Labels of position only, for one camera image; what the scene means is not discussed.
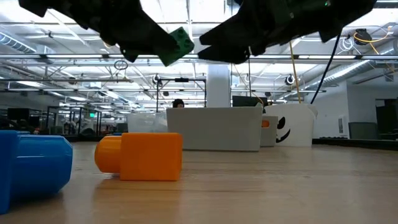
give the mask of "yellow cable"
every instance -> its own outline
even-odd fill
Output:
[[[247,84],[244,82],[244,80],[242,79],[242,76],[241,76],[241,74],[239,73],[238,69],[236,68],[236,65],[234,65],[234,67],[235,67],[236,72],[237,72],[238,75],[239,75],[239,78],[240,78],[241,81],[243,82],[243,84],[246,86],[246,88],[247,88],[248,90],[250,90],[249,87],[248,87],[248,85],[247,85]],[[257,99],[259,99],[259,101],[261,102],[262,107],[264,108],[264,102],[263,102],[263,100],[262,100],[260,97],[258,97],[255,93],[252,92],[252,94],[253,94],[255,97],[257,97]]]
[[[297,79],[296,65],[294,64],[294,54],[293,54],[293,47],[292,47],[292,42],[291,42],[291,41],[289,41],[289,46],[290,46],[290,54],[291,54],[291,56],[292,56],[294,80],[295,80],[295,82],[296,82],[298,103],[301,103],[299,80]]]
[[[357,39],[357,40],[359,40],[359,41],[365,42],[365,43],[376,43],[376,42],[379,42],[379,41],[384,40],[384,39],[387,38],[388,35],[389,35],[388,32],[387,32],[387,34],[386,34],[383,38],[381,38],[381,39],[378,39],[378,40],[363,40],[363,39],[357,38],[357,37],[356,37],[356,34],[358,34],[358,33],[356,32],[356,33],[354,34],[354,38]]]
[[[380,53],[376,50],[376,48],[373,46],[373,44],[372,43],[370,43],[370,44],[371,44],[371,47],[373,48],[373,50],[375,51],[375,53],[379,55]],[[389,64],[387,64],[387,62],[385,62],[385,63],[390,68],[392,73],[396,72]]]
[[[376,50],[376,48],[373,46],[373,44],[372,43],[370,43],[370,44],[371,44],[371,47],[373,48],[373,50],[375,51],[375,53],[379,55],[380,53]]]

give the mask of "orange block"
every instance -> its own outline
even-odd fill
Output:
[[[182,168],[182,136],[177,133],[124,133],[121,180],[176,181]]]
[[[122,136],[105,136],[95,148],[95,164],[101,172],[120,173]]]
[[[120,173],[121,180],[178,180],[182,136],[177,133],[125,133],[106,136],[95,149],[101,172]]]

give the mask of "table surface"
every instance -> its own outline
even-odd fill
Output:
[[[398,152],[274,147],[184,152],[178,182],[121,182],[95,166],[95,144],[74,144],[62,192],[13,205],[9,223],[397,223]]]

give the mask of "black cable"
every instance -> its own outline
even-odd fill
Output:
[[[323,72],[323,75],[322,75],[322,78],[321,78],[321,82],[320,82],[319,85],[318,85],[318,89],[317,89],[317,91],[315,92],[315,95],[313,96],[313,98],[312,98],[312,100],[311,100],[311,104],[313,104],[313,102],[315,101],[315,98],[317,97],[317,95],[318,95],[318,93],[319,93],[319,90],[320,90],[321,87],[322,87],[323,80],[325,79],[325,76],[326,76],[326,74],[327,74],[328,71],[329,71],[329,67],[330,67],[330,65],[331,65],[331,62],[333,61],[333,57],[335,56],[336,49],[337,49],[337,46],[338,46],[338,42],[340,41],[340,37],[341,37],[341,32],[340,32],[340,34],[337,36],[336,43],[335,43],[335,47],[333,48],[333,51],[332,51],[332,53],[331,53],[331,57],[330,57],[330,59],[329,59],[328,65],[326,66],[325,72]]]

